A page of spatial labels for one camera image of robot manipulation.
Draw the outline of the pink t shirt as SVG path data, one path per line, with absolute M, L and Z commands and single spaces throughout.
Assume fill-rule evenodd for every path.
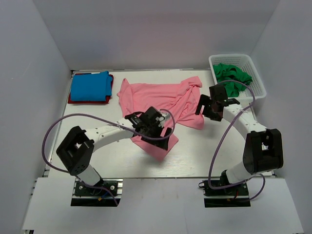
M 149 107 L 170 111 L 176 124 L 202 130 L 204 118 L 195 111 L 200 99 L 202 82 L 199 77 L 190 77 L 179 84 L 130 84 L 123 79 L 117 96 L 126 116 L 134 112 L 145 112 Z

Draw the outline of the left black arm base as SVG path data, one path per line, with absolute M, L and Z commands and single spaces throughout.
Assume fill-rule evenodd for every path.
M 73 207 L 117 207 L 122 195 L 123 179 L 104 179 L 98 187 L 86 187 L 78 179 L 75 180 L 71 206 Z

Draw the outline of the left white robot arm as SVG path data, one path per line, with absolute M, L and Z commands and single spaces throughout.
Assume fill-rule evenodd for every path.
M 56 153 L 68 173 L 86 184 L 91 194 L 97 195 L 103 189 L 103 182 L 90 164 L 92 154 L 101 147 L 136 136 L 148 144 L 168 150 L 169 137 L 174 131 L 174 128 L 165 127 L 169 120 L 174 120 L 171 112 L 150 107 L 145 112 L 134 112 L 116 122 L 106 121 L 103 127 L 83 130 L 75 126 Z

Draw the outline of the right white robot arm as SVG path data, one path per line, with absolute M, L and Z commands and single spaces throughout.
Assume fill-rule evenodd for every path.
M 200 96 L 196 115 L 203 114 L 210 120 L 224 119 L 230 123 L 215 150 L 212 162 L 215 162 L 225 136 L 232 127 L 245 139 L 242 160 L 222 172 L 217 186 L 208 180 L 209 188 L 230 195 L 237 190 L 238 185 L 254 175 L 283 167 L 282 135 L 278 129 L 269 129 L 257 122 L 237 99 L 227 96 L 223 85 L 211 86 L 209 90 L 209 96 Z

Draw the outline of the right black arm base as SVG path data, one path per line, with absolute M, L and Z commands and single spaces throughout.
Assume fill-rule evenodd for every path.
M 250 207 L 249 191 L 246 184 L 240 184 L 227 189 L 213 190 L 208 181 L 198 184 L 203 190 L 205 208 L 238 208 Z

